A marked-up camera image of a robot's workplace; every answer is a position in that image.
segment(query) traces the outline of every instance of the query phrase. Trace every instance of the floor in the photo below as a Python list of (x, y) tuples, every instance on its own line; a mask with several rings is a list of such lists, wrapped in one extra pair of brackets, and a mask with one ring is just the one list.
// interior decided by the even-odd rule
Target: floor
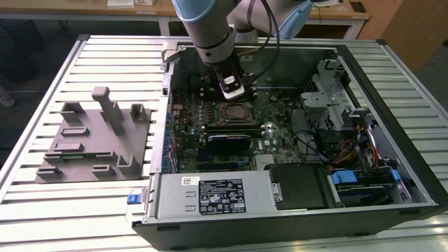
[[(35, 21), (43, 40), (47, 44), (44, 50), (32, 54), (34, 62), (39, 68), (39, 76), (23, 83), (11, 83), (0, 76), (0, 83), (16, 100), (12, 108), (0, 107), (0, 167), (8, 158), (10, 151), (16, 144), (20, 134), (34, 115), (35, 109), (50, 87), (60, 65), (72, 48), (79, 34), (96, 35), (160, 35), (156, 22), (86, 22), (71, 21), (70, 28), (62, 30), (59, 23), (52, 20)], [(182, 25), (171, 23), (174, 36), (186, 36)], [(418, 77), (448, 109), (448, 97), (444, 85), (448, 83), (448, 46), (440, 50), (427, 62), (418, 73)]]

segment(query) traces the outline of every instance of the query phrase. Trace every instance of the blue latch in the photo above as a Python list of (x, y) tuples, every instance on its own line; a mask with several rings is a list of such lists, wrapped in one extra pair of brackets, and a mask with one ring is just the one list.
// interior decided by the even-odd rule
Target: blue latch
[(168, 159), (162, 159), (162, 166), (168, 166), (170, 160)]
[(392, 177), (395, 179), (395, 182), (399, 182), (402, 180), (402, 176), (398, 170), (392, 170)]
[(174, 114), (167, 113), (167, 121), (172, 122), (174, 121)]
[(128, 205), (142, 204), (142, 193), (128, 195)]
[(338, 171), (331, 175), (334, 180), (334, 184), (338, 185), (340, 183), (356, 183), (358, 178), (355, 172), (352, 171)]

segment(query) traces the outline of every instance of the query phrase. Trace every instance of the red wire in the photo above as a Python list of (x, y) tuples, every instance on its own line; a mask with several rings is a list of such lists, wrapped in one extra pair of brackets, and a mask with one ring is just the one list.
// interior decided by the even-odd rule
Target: red wire
[(344, 148), (346, 148), (346, 145), (351, 142), (355, 142), (355, 140), (347, 140), (344, 143), (343, 143), (343, 146), (342, 146), (342, 154), (340, 156), (344, 154)]

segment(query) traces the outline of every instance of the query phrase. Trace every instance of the wooden table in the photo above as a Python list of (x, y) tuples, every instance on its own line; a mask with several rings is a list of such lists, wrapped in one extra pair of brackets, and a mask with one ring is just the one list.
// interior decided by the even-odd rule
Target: wooden table
[[(162, 0), (159, 15), (163, 17), (163, 22), (179, 21), (172, 0)], [(344, 39), (356, 39), (370, 19), (371, 14), (355, 12), (350, 0), (344, 0), (340, 5), (320, 7), (320, 14), (319, 9), (314, 8), (306, 24), (348, 26)]]
[[(130, 9), (108, 9), (107, 0), (0, 0), (0, 18), (159, 22), (160, 6), (162, 0)], [(170, 35), (167, 27), (160, 30)]]
[[(158, 21), (162, 36), (170, 36), (168, 23), (180, 21), (172, 0), (158, 0), (155, 5), (135, 5), (130, 9), (108, 9), (107, 0), (0, 0), (0, 18), (54, 20)], [(314, 8), (310, 25), (348, 26), (347, 39), (356, 39), (368, 13), (354, 11), (348, 0), (332, 7)]]

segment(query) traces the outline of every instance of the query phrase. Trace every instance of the aluminum extrusion table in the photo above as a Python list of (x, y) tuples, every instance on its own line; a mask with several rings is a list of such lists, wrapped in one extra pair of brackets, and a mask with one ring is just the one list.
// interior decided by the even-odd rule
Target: aluminum extrusion table
[[(63, 117), (63, 102), (82, 101), (86, 109), (99, 109), (91, 98), (95, 86), (108, 86), (111, 100), (122, 108), (143, 103), (160, 106), (164, 79), (162, 46), (186, 38), (143, 36), (82, 36), (23, 132), (0, 171), (0, 251), (127, 251), (155, 249), (127, 222), (127, 195), (148, 185), (150, 164), (139, 181), (35, 184)], [(359, 61), (392, 113), (422, 152), (442, 184), (448, 187), (448, 114), (387, 45), (375, 41), (304, 40), (298, 44), (346, 44)], [(148, 137), (146, 161), (151, 161), (155, 136)], [(143, 205), (130, 211), (144, 212)], [(378, 235), (246, 245), (198, 251), (447, 251), (448, 216), (404, 223)]]

